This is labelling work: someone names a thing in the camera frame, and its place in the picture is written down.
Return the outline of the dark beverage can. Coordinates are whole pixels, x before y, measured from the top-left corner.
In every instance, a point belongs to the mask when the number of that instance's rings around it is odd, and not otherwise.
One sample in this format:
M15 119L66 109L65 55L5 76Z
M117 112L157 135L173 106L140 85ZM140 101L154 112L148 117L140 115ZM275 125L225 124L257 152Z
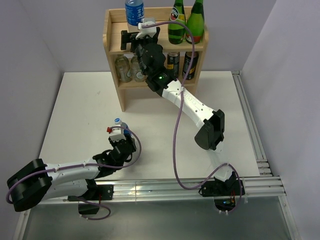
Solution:
M192 60L192 52L186 52L184 55L182 77L186 76L186 80L191 80L195 76L195 71L197 68L197 62L199 58L199 53L195 52Z
M169 52L167 54L167 69L175 78L179 77L180 52Z

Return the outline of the water bottle blue label front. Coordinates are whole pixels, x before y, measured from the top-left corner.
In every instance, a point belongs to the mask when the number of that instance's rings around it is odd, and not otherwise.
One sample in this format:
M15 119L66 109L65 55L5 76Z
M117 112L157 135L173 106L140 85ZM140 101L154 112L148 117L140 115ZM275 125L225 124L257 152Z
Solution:
M129 126L121 120L121 118L117 117L114 119L114 126L116 128L113 131L117 131L123 135L131 135L129 131Z

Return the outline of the water bottle blue label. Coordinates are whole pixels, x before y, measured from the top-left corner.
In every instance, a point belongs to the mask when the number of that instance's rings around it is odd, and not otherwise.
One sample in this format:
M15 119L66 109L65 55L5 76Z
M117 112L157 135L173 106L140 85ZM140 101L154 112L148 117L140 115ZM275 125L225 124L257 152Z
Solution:
M116 128L113 131L117 131L123 135L131 135L129 131L129 126L121 120L121 118L117 117L114 119L114 126Z
M144 1L143 0L126 0L125 1L126 21L130 26L137 27L144 18Z

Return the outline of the green glass bottle front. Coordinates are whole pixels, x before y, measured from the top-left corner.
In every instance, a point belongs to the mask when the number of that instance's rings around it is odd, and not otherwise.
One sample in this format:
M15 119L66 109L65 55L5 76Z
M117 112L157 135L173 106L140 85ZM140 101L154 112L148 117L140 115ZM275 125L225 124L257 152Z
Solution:
M170 16L169 21L174 23L186 24L186 16L184 9L183 0L175 0ZM168 40L171 44L178 45L183 42L185 37L185 28L179 24L170 23L168 24Z

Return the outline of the green glass bottle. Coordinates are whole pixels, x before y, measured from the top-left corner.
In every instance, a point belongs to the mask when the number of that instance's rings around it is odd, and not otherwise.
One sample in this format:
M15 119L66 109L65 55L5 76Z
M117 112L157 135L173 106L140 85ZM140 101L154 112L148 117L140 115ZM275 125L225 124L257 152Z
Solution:
M186 24L186 16L184 9L183 0L175 0L170 16L169 21L174 23ZM179 24L170 23L168 24L168 40L171 44L178 45L183 42L185 37L185 28Z
M191 9L190 16L186 22L195 44L198 44L204 34L205 15L203 0L196 0Z

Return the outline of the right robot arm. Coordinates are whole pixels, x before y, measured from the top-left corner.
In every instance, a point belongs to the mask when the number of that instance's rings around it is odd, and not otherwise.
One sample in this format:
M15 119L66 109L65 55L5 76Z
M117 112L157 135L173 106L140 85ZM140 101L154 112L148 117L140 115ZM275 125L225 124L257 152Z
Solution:
M204 105L164 66L166 57L158 44L159 33L159 27L150 33L145 28L140 32L123 30L120 48L124 51L131 44L130 51L136 54L140 70L147 76L147 86L179 107L179 113L185 113L195 123L198 132L194 140L200 148L215 151L224 140L225 114Z

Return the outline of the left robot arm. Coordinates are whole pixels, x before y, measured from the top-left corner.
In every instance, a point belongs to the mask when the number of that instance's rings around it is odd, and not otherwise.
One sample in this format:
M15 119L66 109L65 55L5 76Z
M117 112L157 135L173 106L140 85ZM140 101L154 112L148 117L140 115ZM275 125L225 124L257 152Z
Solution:
M110 144L112 149L80 162L46 164L41 158L32 160L7 180L7 203L16 212L23 212L47 199L95 198L95 180L131 166L133 153L141 151L139 138L131 134L124 134L118 141L110 140Z

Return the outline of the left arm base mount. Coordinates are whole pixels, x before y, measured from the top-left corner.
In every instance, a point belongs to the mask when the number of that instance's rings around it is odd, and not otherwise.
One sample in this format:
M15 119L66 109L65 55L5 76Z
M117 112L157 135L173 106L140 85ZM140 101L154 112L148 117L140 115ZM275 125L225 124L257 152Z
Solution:
M91 221L98 221L108 218L111 215L111 209L104 205L102 201L110 201L113 198L114 185L102 184L97 185L96 188L84 194L83 196L68 196L69 202L78 202L78 213L80 217ZM100 209L107 210L106 216L93 217Z

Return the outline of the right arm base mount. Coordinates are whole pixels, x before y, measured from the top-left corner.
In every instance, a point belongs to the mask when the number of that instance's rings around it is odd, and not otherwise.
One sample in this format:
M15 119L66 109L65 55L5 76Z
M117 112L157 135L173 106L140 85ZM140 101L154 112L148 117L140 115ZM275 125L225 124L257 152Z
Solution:
M217 211L228 215L240 203L246 192L241 180L221 181L215 178L204 183L198 193L204 198L213 197Z

